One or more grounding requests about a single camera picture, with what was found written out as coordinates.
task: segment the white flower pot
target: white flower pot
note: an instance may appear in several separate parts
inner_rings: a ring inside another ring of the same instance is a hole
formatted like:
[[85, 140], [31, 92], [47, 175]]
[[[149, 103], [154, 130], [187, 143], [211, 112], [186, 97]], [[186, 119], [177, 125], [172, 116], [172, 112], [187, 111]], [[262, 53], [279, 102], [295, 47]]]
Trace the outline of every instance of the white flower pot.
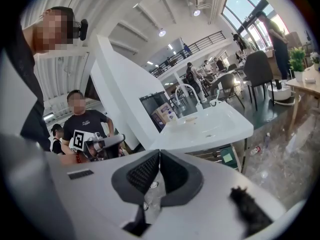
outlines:
[[297, 82], [303, 82], [303, 72], [294, 71], [295, 79]]
[[318, 70], [319, 70], [319, 63], [313, 64], [313, 67], [314, 67], [314, 69], [315, 69], [316, 71], [318, 71]]

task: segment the sink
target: sink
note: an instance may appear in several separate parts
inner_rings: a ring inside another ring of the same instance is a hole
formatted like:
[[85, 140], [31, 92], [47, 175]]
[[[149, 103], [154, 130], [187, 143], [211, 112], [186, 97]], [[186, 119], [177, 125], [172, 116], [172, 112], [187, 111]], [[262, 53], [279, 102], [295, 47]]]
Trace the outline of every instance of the sink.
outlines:
[[254, 126], [226, 102], [165, 125], [150, 149], [182, 153], [220, 147], [252, 136]]

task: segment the ceiling light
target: ceiling light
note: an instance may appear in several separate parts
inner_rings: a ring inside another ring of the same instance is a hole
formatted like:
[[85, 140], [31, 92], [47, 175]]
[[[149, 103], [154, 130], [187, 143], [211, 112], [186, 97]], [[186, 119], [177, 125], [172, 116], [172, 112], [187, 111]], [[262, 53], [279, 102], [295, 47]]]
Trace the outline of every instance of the ceiling light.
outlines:
[[43, 117], [43, 120], [48, 120], [49, 118], [52, 118], [54, 116], [54, 113], [47, 114]]
[[194, 15], [194, 16], [199, 16], [200, 13], [201, 13], [201, 11], [195, 10], [194, 13], [193, 13], [193, 15]]
[[159, 32], [159, 37], [163, 37], [167, 32], [163, 29], [160, 30]]

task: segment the wooden table leg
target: wooden table leg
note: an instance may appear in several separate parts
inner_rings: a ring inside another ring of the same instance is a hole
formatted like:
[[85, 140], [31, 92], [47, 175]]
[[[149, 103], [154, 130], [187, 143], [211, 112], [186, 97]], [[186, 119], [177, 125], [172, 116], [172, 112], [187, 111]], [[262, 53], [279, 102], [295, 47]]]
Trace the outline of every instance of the wooden table leg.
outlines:
[[297, 111], [298, 111], [298, 105], [299, 105], [299, 89], [295, 88], [295, 94], [294, 94], [294, 107], [293, 107], [293, 114], [292, 114], [292, 119], [291, 123], [287, 132], [286, 139], [289, 140], [290, 135], [292, 133], [292, 128], [295, 124], [296, 116], [297, 116]]

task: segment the black metal railing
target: black metal railing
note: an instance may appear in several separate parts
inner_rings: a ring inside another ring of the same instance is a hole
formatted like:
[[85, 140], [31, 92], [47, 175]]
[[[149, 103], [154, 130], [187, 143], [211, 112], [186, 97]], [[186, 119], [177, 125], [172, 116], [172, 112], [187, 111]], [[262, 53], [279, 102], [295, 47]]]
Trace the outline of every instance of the black metal railing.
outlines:
[[160, 75], [162, 75], [164, 72], [172, 68], [177, 63], [183, 61], [187, 57], [196, 54], [197, 52], [203, 50], [204, 48], [207, 48], [209, 46], [212, 46], [216, 44], [219, 41], [222, 41], [226, 39], [224, 34], [222, 34], [222, 31], [216, 32], [214, 34], [211, 34], [205, 38], [202, 38], [198, 41], [196, 41], [193, 44], [190, 44], [188, 47], [190, 49], [190, 52], [187, 52], [185, 49], [182, 49], [178, 51], [175, 55], [171, 56], [169, 59], [164, 61], [159, 65], [159, 67], [155, 68], [154, 70], [150, 71], [150, 74], [158, 78]]

